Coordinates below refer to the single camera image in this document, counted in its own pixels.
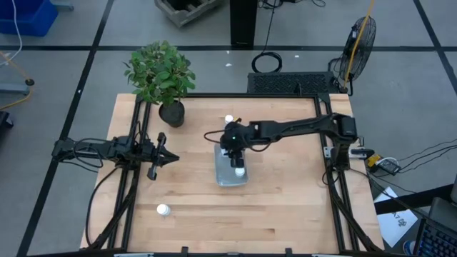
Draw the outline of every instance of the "white cable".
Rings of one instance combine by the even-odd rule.
[[[13,54],[13,56],[11,58],[9,58],[10,60],[14,59],[14,57],[16,57],[17,54],[19,54],[19,52],[22,50],[22,38],[21,38],[21,33],[19,33],[19,28],[17,26],[17,11],[16,11],[16,3],[14,2],[14,0],[11,0],[11,2],[13,3],[13,10],[14,10],[14,26],[16,26],[16,31],[17,31],[17,36],[19,37],[19,49],[18,51]],[[8,63],[8,61],[4,61],[0,64],[0,66],[3,66],[3,65],[6,65]]]
[[[394,157],[385,157],[385,158],[382,158],[381,160],[375,162],[376,165],[380,164],[381,162],[385,161],[385,160],[392,160],[392,161],[395,161],[397,163],[398,166],[400,166],[400,164],[398,163],[397,159],[395,159]]]

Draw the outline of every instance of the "wooden tabletop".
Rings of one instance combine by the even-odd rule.
[[[131,94],[118,95],[108,138],[128,134],[134,99]],[[250,180],[235,188],[216,183],[214,144],[203,138],[207,131],[222,129],[227,114],[241,117],[243,124],[315,117],[313,100],[187,98],[183,103],[186,120],[180,128],[165,124],[157,113],[158,106],[151,110],[149,136],[155,143],[157,134],[164,132],[166,148],[181,159],[158,169],[156,181],[146,177],[150,165],[142,166],[129,251],[179,252],[188,246],[194,253],[284,253],[285,248],[294,253],[338,253],[331,200],[321,181],[325,168],[318,134],[284,138],[262,153],[247,150]],[[346,95],[331,95],[331,105],[334,112],[352,114]],[[112,168],[113,164],[106,162],[97,183]],[[365,171],[362,161],[351,161],[351,168]],[[107,180],[94,198],[89,229],[92,240],[113,214],[120,173]],[[347,171],[346,179],[354,217],[382,247],[366,177]],[[160,203],[171,207],[170,216],[157,214]],[[117,246],[123,227],[121,221]],[[350,248],[346,222],[343,228]]]

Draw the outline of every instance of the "blue bin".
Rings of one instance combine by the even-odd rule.
[[[59,14],[49,0],[14,0],[21,35],[44,36]],[[11,0],[0,0],[0,33],[17,34]]]

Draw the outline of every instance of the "yellow cable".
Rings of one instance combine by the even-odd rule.
[[[358,42],[360,41],[360,38],[362,37],[363,30],[365,29],[365,25],[366,25],[366,22],[368,21],[368,18],[370,16],[370,14],[371,14],[371,10],[373,8],[373,5],[374,5],[374,0],[371,0],[370,7],[368,8],[368,13],[366,14],[365,19],[363,20],[360,33],[358,33],[358,36],[357,36],[357,39],[356,39],[356,43],[354,44],[354,48],[352,49],[351,58],[349,59],[348,71],[346,72],[346,75],[344,76],[344,84],[343,84],[343,88],[344,89],[346,88],[346,83],[348,82],[349,73],[351,72],[352,61],[354,59],[354,54],[356,53]]]
[[[0,55],[2,55],[3,58],[5,58],[6,61],[8,61],[14,68],[16,68],[16,69],[19,71],[19,73],[20,73],[26,80],[29,80],[29,79],[30,79],[30,77],[27,76],[27,73],[26,73],[23,69],[19,68],[19,67],[18,67],[10,58],[8,58],[8,56],[6,56],[2,51],[0,51]],[[11,104],[7,104],[7,105],[5,105],[5,106],[0,107],[0,111],[4,110],[4,109],[6,109],[6,108],[9,108],[9,107],[15,106],[15,105],[17,105],[17,104],[20,104],[20,103],[22,103],[23,101],[26,101],[27,99],[29,99],[30,96],[31,96],[31,88],[30,88],[29,93],[28,93],[24,98],[22,98],[22,99],[20,99],[20,100],[18,100],[18,101],[15,101],[15,102],[13,102],[13,103],[11,103]]]

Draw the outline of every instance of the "green leaves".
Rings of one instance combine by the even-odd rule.
[[[172,104],[185,97],[188,89],[195,89],[195,74],[189,70],[191,62],[167,41],[156,41],[131,54],[124,76],[144,101],[153,104]]]

